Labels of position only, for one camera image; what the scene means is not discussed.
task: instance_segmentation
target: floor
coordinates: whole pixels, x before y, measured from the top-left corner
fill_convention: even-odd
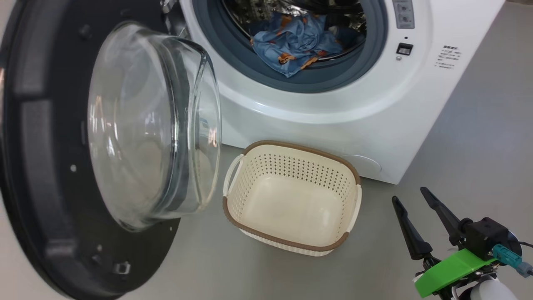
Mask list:
[[[206,211],[182,219],[161,269],[124,299],[419,299],[411,280],[422,264],[409,258],[391,197],[436,257],[453,251],[421,186],[460,219],[489,216],[533,242],[532,15],[504,6],[401,183],[363,179],[361,212],[340,248],[314,258],[245,236],[226,220],[219,184]],[[223,148],[221,174],[240,152]],[[533,263],[533,249],[524,258]],[[531,298],[533,279],[499,273],[519,299]]]

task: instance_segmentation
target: green plastic part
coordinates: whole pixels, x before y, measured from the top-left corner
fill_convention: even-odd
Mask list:
[[[427,270],[415,282],[415,287],[422,298],[428,297],[450,283],[477,271],[483,266],[489,265],[495,260],[493,258],[483,261],[472,252],[463,249]]]

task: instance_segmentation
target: black cable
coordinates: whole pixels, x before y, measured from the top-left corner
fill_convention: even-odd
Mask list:
[[[520,245],[528,246],[533,248],[533,244],[526,243],[526,242],[518,242]]]

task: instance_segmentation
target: gray label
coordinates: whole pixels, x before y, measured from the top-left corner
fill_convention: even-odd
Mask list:
[[[394,14],[396,15],[396,27],[400,29],[415,28],[415,13],[411,0],[392,0]]]

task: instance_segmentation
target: empty basket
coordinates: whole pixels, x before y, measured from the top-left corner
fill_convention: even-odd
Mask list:
[[[311,256],[340,246],[361,206],[360,178],[350,163],[277,141],[246,148],[232,162],[223,193],[226,217],[246,235]]]

